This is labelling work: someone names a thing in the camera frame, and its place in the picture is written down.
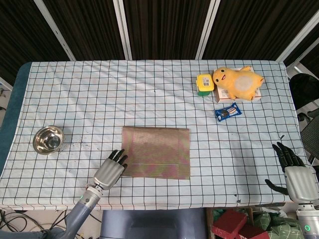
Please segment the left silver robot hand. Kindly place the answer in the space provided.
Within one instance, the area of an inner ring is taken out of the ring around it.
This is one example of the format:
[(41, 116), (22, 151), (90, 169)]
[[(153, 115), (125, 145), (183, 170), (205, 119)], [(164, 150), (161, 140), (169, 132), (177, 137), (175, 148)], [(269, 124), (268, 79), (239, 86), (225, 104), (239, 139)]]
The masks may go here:
[(128, 156), (124, 152), (124, 149), (114, 150), (95, 173), (94, 183), (103, 190), (111, 189), (126, 170)]

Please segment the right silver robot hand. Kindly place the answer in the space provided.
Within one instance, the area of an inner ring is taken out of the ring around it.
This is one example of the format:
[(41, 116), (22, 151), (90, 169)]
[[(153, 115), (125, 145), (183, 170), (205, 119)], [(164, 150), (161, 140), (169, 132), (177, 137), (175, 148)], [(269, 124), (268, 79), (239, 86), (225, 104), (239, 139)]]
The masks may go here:
[(265, 182), (273, 191), (287, 195), (297, 204), (311, 204), (319, 199), (319, 188), (316, 172), (287, 146), (280, 142), (272, 145), (277, 154), (286, 187), (273, 184), (269, 179)]

